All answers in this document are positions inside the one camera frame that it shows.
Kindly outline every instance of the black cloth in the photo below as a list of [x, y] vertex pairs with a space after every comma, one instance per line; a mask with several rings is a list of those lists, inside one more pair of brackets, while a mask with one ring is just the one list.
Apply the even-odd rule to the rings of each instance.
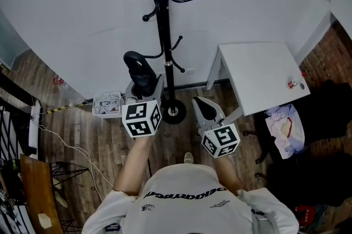
[[[335, 84], [331, 80], [323, 83], [321, 88], [291, 104], [296, 108], [302, 122], [305, 145], [327, 138], [346, 135], [347, 124], [352, 120], [352, 89], [348, 83]], [[272, 160], [282, 160], [275, 145], [275, 137], [270, 135], [264, 112], [255, 114], [254, 122], [258, 141], [262, 149], [259, 162], [267, 153]]]
[[268, 168], [269, 190], [290, 209], [298, 205], [340, 206], [352, 197], [352, 156], [335, 153], [311, 159], [310, 151]]

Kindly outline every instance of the yellow and black tape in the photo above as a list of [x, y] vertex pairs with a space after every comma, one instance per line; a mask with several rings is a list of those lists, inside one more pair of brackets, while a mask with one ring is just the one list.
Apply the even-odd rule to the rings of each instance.
[[55, 108], [55, 109], [51, 109], [51, 110], [48, 110], [46, 111], [46, 114], [51, 114], [51, 113], [54, 113], [54, 112], [59, 112], [59, 111], [62, 111], [62, 110], [66, 110], [66, 109], [70, 109], [70, 108], [73, 108], [73, 107], [80, 107], [80, 106], [85, 106], [85, 105], [89, 105], [89, 104], [92, 104], [93, 100], [87, 100], [87, 102], [83, 102], [81, 104], [75, 104], [75, 105], [66, 105], [66, 106], [62, 106], [62, 107], [59, 107], [59, 108]]

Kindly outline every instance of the table leg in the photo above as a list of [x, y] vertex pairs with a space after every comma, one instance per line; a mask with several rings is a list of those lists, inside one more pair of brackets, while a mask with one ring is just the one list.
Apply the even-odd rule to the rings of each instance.
[[243, 116], [243, 111], [242, 111], [242, 108], [240, 106], [235, 111], [233, 111], [230, 115], [228, 115], [225, 119], [226, 119], [226, 121], [229, 122], [229, 124], [232, 124], [233, 122], [235, 122], [241, 116]]
[[213, 66], [212, 66], [210, 74], [209, 74], [208, 83], [206, 85], [207, 91], [209, 91], [212, 88], [214, 81], [220, 71], [220, 67], [221, 67], [221, 53], [220, 53], [220, 50], [218, 49], [216, 56], [215, 56]]

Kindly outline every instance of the small white box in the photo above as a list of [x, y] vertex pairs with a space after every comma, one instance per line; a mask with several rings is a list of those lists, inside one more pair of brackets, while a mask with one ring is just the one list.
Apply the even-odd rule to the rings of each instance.
[[124, 100], [120, 92], [100, 93], [93, 97], [93, 116], [102, 119], [121, 118], [121, 106]]
[[221, 126], [203, 133], [202, 145], [214, 158], [234, 152], [239, 143], [240, 137], [234, 124]]
[[155, 135], [161, 121], [156, 100], [122, 106], [122, 123], [130, 137]]

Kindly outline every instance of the white table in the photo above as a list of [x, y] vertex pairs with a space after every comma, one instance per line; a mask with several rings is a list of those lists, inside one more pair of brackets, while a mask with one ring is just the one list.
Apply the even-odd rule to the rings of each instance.
[[284, 43], [219, 45], [207, 90], [213, 86], [222, 63], [240, 106], [227, 117], [230, 122], [310, 94], [304, 80], [304, 89], [300, 85], [288, 87], [291, 78], [301, 78], [301, 71]]

